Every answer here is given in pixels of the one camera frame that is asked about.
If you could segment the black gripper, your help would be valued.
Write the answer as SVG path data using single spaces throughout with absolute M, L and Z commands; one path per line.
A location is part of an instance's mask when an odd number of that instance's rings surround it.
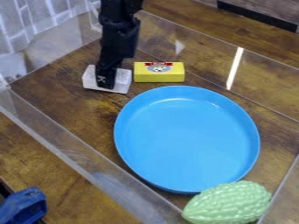
M 144 0 L 102 0 L 98 21 L 103 27 L 102 50 L 96 64 L 99 88 L 112 89 L 123 59 L 136 52 L 140 20 L 135 14 L 143 9 Z

